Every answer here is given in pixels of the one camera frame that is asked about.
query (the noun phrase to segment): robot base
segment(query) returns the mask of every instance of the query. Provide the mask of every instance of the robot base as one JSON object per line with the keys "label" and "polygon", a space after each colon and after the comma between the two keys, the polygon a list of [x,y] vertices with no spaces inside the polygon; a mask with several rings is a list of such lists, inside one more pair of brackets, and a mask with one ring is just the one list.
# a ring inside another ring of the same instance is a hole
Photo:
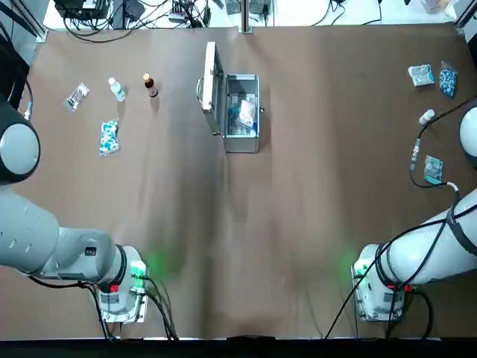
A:
{"label": "robot base", "polygon": [[[359,260],[351,266],[353,287],[358,284],[360,277],[374,261],[378,245],[368,245],[362,251]],[[393,291],[384,286],[378,278],[375,266],[367,273],[355,293],[355,310],[360,321],[388,321],[391,310]],[[391,321],[398,320],[402,315],[404,293],[394,296],[394,312]]]}
{"label": "robot base", "polygon": [[142,323],[146,318],[148,296],[141,293],[145,293],[147,281],[135,278],[133,274],[147,276],[148,268],[135,248],[124,246],[123,249],[127,258],[126,273],[117,292],[99,292],[101,315],[107,323]]}

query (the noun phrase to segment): small package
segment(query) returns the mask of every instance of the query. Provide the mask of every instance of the small package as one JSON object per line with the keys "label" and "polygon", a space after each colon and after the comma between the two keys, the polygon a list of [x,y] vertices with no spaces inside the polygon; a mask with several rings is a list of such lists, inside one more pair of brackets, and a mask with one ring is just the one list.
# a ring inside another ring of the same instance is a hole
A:
{"label": "small package", "polygon": [[456,85],[457,71],[455,71],[448,63],[442,61],[439,73],[440,90],[448,97],[453,98]]}
{"label": "small package", "polygon": [[256,105],[251,101],[242,100],[240,104],[240,114],[238,115],[238,123],[249,129],[253,129],[255,123]]}
{"label": "small package", "polygon": [[411,66],[409,67],[408,72],[412,78],[414,87],[435,83],[431,65]]}
{"label": "small package", "polygon": [[442,168],[444,163],[442,160],[433,158],[430,155],[426,156],[426,164],[424,166],[424,179],[431,184],[442,183]]}
{"label": "small package", "polygon": [[71,95],[63,102],[63,106],[66,107],[71,113],[75,112],[80,106],[81,102],[86,98],[89,93],[89,88],[81,82],[78,87],[73,91]]}
{"label": "small package", "polygon": [[99,155],[108,155],[119,150],[118,121],[110,120],[101,125]]}

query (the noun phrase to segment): bottle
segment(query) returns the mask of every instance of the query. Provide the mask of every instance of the bottle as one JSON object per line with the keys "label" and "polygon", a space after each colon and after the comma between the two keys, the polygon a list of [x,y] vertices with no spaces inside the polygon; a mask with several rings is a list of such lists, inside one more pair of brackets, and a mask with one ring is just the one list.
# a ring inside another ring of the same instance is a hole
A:
{"label": "bottle", "polygon": [[427,110],[420,118],[419,123],[422,125],[426,125],[433,117],[435,113],[433,110]]}
{"label": "bottle", "polygon": [[148,73],[145,73],[142,78],[144,79],[144,85],[149,92],[149,97],[154,98],[157,96],[157,88],[154,86],[154,80]]}
{"label": "bottle", "polygon": [[114,93],[114,96],[118,102],[123,102],[123,100],[126,98],[126,93],[122,89],[121,84],[114,78],[110,78],[108,82],[111,86],[111,92]]}

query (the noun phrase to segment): metal pole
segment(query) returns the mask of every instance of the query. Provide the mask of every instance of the metal pole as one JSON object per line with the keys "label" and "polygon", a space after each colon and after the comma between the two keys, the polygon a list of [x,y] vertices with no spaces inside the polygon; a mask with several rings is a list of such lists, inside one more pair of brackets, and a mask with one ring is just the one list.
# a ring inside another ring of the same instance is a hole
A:
{"label": "metal pole", "polygon": [[249,23],[249,0],[241,0],[241,32],[244,34],[249,34],[252,32]]}

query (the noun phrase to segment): brown bottle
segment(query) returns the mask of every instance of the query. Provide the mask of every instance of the brown bottle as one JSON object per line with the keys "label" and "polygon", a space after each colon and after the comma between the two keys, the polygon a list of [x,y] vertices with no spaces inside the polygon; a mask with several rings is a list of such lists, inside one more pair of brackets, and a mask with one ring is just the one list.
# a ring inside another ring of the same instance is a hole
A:
{"label": "brown bottle", "polygon": [[142,78],[144,79],[144,85],[146,89],[149,92],[149,97],[156,97],[157,96],[157,88],[154,86],[154,80],[151,78],[151,76],[148,73],[145,73]]}

